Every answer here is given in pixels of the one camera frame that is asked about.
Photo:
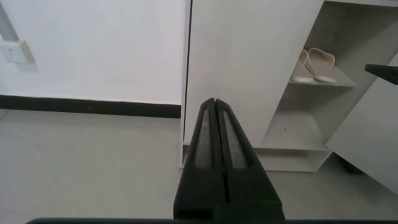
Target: floor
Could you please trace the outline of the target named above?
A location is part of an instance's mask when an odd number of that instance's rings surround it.
[[[0,224],[172,218],[179,132],[179,119],[0,110]],[[398,195],[334,159],[268,175],[288,219],[398,220]]]

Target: light switch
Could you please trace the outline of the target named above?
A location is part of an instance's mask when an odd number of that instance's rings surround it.
[[[34,62],[32,53],[30,52],[26,41],[17,42],[0,41],[0,51],[8,62],[14,63],[31,63]]]

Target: cabinet door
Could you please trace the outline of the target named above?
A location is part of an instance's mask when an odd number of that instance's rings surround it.
[[[398,194],[397,96],[398,86],[377,78],[326,146]]]
[[[184,143],[202,102],[227,102],[259,146],[323,1],[193,0]]]

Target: white shoe cabinet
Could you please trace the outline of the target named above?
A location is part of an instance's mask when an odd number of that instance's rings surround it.
[[[193,0],[189,40],[180,166],[201,103],[215,97],[232,107],[265,170],[315,172],[376,79],[364,66],[387,65],[398,51],[398,1]],[[311,47],[336,57],[336,83],[289,79]]]

